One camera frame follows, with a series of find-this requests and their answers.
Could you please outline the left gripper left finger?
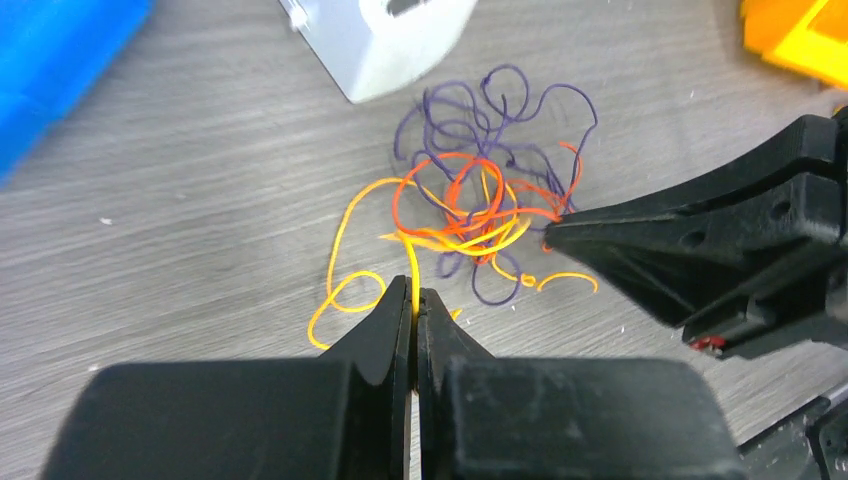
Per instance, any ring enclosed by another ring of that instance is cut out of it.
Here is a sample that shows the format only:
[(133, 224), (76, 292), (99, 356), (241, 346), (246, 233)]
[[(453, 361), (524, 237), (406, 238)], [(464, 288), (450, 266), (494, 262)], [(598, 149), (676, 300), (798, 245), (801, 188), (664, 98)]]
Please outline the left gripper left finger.
[(411, 285), (313, 358), (123, 363), (78, 396), (45, 479), (405, 479)]

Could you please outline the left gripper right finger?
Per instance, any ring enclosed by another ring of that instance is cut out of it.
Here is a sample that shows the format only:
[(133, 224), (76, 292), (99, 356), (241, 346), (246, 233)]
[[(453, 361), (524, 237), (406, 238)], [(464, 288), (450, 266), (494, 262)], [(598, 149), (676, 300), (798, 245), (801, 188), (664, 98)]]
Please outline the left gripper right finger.
[(417, 320), (426, 479), (742, 479), (716, 398), (661, 358), (495, 357), (432, 289)]

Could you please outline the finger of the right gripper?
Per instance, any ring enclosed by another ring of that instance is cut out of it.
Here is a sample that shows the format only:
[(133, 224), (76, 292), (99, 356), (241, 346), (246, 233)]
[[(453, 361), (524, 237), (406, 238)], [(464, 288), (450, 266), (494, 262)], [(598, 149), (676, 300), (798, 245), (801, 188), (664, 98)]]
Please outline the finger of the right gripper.
[(847, 116), (801, 116), (692, 180), (569, 214), (544, 240), (696, 351), (845, 348)]

